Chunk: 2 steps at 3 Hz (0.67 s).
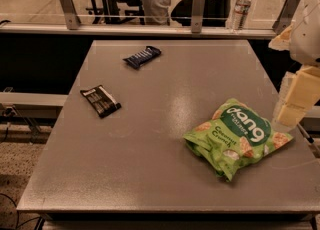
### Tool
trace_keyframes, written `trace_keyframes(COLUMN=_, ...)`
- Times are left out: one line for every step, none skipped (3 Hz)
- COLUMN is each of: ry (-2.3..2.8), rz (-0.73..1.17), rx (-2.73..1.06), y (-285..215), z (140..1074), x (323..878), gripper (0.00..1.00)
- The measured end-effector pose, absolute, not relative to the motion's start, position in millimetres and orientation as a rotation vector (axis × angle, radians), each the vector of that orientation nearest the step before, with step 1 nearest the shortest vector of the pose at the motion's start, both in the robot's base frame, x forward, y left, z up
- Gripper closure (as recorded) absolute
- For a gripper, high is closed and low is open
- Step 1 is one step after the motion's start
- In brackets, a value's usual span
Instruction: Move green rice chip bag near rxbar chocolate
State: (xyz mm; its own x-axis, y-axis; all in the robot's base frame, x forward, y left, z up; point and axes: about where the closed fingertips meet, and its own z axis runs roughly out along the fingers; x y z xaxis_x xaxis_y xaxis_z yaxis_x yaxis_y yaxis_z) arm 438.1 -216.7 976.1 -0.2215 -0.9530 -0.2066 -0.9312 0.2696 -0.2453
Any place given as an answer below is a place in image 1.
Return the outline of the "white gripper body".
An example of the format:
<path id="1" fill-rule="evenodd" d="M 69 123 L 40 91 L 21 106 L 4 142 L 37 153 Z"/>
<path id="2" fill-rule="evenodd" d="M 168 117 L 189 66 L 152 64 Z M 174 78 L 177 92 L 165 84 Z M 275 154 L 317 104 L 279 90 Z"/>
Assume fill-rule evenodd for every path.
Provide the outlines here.
<path id="1" fill-rule="evenodd" d="M 302 65 L 320 66 L 320 0 L 312 0 L 296 19 L 289 51 Z"/>

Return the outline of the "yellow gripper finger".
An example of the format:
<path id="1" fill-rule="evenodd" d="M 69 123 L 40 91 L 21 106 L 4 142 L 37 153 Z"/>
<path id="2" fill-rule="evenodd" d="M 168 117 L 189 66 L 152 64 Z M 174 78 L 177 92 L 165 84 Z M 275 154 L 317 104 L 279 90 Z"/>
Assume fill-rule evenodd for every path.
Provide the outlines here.
<path id="1" fill-rule="evenodd" d="M 287 105 L 286 95 L 289 93 L 295 74 L 286 72 L 280 85 L 278 102 L 275 105 L 272 118 L 272 128 L 277 132 L 289 132 L 296 126 L 294 119 L 296 109 Z"/>
<path id="2" fill-rule="evenodd" d="M 294 73 L 295 79 L 286 95 L 287 105 L 296 109 L 296 125 L 306 113 L 320 100 L 320 69 L 315 66 L 302 65 Z"/>

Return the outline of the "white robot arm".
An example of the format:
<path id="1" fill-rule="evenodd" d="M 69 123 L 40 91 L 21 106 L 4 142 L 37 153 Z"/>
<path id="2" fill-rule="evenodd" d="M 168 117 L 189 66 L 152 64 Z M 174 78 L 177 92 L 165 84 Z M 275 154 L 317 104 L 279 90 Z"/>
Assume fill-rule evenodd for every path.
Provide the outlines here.
<path id="1" fill-rule="evenodd" d="M 320 100 L 320 0 L 312 0 L 269 47 L 288 50 L 290 57 L 301 64 L 295 73 L 287 71 L 282 78 L 273 112 L 272 128 L 289 132 Z"/>

